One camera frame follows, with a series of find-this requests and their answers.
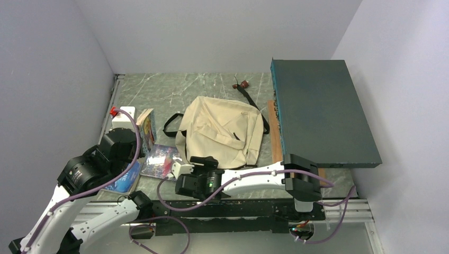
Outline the blue Jane Eyre book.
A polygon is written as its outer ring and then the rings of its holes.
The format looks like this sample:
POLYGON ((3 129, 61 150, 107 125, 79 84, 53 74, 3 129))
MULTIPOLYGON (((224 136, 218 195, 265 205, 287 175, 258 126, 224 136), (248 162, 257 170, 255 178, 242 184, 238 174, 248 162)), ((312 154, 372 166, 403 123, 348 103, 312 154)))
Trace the blue Jane Eyre book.
POLYGON ((111 193, 128 195, 136 188, 140 177, 141 164, 136 161, 133 167, 119 180, 106 186, 103 190, 111 193))

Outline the treehouse paperback book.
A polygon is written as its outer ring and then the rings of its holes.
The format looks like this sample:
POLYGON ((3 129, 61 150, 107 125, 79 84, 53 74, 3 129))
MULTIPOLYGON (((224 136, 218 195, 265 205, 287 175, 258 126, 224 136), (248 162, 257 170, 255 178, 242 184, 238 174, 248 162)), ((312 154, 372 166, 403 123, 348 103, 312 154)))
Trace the treehouse paperback book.
POLYGON ((153 108, 145 109, 137 118, 137 125, 141 137, 141 148, 146 155, 151 151, 157 139, 154 123, 153 108))

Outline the dark glossy paperback book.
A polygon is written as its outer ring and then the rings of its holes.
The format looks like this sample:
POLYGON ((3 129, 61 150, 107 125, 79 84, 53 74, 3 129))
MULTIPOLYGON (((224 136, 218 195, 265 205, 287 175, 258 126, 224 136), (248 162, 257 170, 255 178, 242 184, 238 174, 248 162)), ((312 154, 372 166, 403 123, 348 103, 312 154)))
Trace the dark glossy paperback book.
POLYGON ((140 175, 143 177, 163 179, 170 174, 174 160, 180 160, 176 147, 155 144, 141 166, 140 175))

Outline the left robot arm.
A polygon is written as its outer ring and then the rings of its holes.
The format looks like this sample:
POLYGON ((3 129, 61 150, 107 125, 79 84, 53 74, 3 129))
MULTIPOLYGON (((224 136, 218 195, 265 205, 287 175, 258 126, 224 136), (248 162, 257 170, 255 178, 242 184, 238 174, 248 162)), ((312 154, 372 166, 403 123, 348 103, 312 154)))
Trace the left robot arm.
POLYGON ((148 221, 153 203, 142 191, 134 191, 106 212, 74 224, 100 189, 113 184, 135 165, 141 157, 140 148, 138 131, 115 128, 99 144, 70 159, 57 178, 46 210, 26 236, 10 242, 10 252, 82 253, 122 224, 148 221))

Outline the beige canvas backpack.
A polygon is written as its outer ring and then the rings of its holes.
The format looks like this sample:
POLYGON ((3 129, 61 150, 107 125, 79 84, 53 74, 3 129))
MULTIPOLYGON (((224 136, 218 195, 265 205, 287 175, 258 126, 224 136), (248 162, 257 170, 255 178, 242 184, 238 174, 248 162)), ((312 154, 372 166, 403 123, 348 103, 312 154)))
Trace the beige canvas backpack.
POLYGON ((263 136, 270 125, 246 91, 247 80, 232 87, 246 102, 198 96, 183 113, 172 115, 164 124, 166 136, 175 145, 184 163, 212 157, 219 169, 256 167, 263 136))

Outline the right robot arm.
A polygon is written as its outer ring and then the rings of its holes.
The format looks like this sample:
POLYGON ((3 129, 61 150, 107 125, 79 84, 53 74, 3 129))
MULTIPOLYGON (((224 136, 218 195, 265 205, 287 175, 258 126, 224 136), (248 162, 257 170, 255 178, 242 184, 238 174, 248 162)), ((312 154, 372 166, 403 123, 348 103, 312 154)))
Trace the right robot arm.
POLYGON ((176 180, 175 193, 203 203, 218 203, 241 193, 278 189, 293 197, 292 214, 306 219, 313 203, 322 199, 317 165, 288 154, 280 162, 251 169, 220 169, 212 157, 195 157, 192 165, 174 161, 169 176, 176 180))

